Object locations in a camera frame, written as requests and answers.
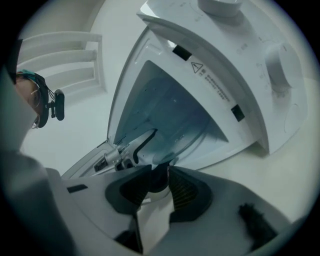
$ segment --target white chair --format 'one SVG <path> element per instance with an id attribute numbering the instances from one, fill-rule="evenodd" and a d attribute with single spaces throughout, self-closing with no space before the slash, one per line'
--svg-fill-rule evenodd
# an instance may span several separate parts
<path id="1" fill-rule="evenodd" d="M 23 40 L 17 69 L 43 76 L 52 91 L 62 89 L 65 103 L 70 104 L 107 92 L 102 51 L 100 34 L 79 31 L 39 34 Z"/>

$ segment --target dark opening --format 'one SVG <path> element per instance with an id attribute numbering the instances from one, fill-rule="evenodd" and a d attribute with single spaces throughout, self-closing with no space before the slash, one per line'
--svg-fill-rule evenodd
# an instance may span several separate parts
<path id="1" fill-rule="evenodd" d="M 235 118 L 237 119 L 238 122 L 240 122 L 242 119 L 245 118 L 244 113 L 242 112 L 241 108 L 239 105 L 236 105 L 231 109 L 232 113 L 234 114 Z"/>
<path id="2" fill-rule="evenodd" d="M 190 52 L 188 52 L 186 49 L 182 48 L 181 46 L 177 45 L 174 49 L 173 49 L 173 53 L 178 55 L 181 59 L 187 61 L 192 54 Z"/>
<path id="3" fill-rule="evenodd" d="M 103 168 L 107 167 L 108 166 L 108 163 L 106 161 L 105 158 L 102 158 L 95 166 L 94 166 L 94 170 L 96 172 L 99 172 L 101 171 Z"/>
<path id="4" fill-rule="evenodd" d="M 69 193 L 74 193 L 74 192 L 78 192 L 78 191 L 81 191 L 81 190 L 85 190 L 87 188 L 88 187 L 86 185 L 79 184 L 79 185 L 67 187 L 67 190 L 68 190 Z"/>
<path id="5" fill-rule="evenodd" d="M 125 168 L 122 166 L 122 164 L 120 163 L 120 164 L 118 164 L 117 166 L 116 166 L 116 169 L 118 170 L 118 171 L 122 171 L 122 170 L 124 170 Z"/>

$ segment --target headset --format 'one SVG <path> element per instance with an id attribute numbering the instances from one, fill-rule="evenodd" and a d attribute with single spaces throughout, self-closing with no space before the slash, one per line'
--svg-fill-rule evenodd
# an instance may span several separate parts
<path id="1" fill-rule="evenodd" d="M 65 95 L 62 90 L 57 89 L 54 93 L 46 85 L 46 80 L 39 74 L 22 69 L 18 70 L 16 77 L 23 77 L 33 81 L 39 88 L 42 100 L 42 113 L 35 120 L 36 128 L 42 128 L 46 125 L 49 118 L 49 109 L 51 109 L 51 118 L 62 121 L 65 118 Z"/>

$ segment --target warning triangle symbol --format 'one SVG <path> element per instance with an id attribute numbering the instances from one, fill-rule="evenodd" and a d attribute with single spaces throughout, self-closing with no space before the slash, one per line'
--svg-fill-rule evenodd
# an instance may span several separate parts
<path id="1" fill-rule="evenodd" d="M 199 69 L 201 69 L 204 65 L 196 62 L 191 62 L 194 73 L 196 74 Z"/>

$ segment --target white floor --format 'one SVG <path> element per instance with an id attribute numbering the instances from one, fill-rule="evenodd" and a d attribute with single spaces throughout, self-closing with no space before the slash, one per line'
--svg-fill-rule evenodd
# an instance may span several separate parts
<path id="1" fill-rule="evenodd" d="M 44 166 L 63 174 L 106 139 L 108 113 L 119 76 L 146 26 L 135 14 L 144 2 L 107 0 L 103 4 L 92 32 L 103 35 L 108 94 L 97 95 L 69 107 L 63 122 L 52 120 L 48 123 L 49 128 L 30 132 L 23 145 L 24 151 Z M 268 156 L 254 144 L 223 162 L 201 170 L 247 186 L 292 222 L 309 212 L 320 186 L 320 83 L 305 79 L 305 86 L 308 119 L 279 151 Z M 62 138 L 61 144 L 58 144 L 59 137 Z"/>

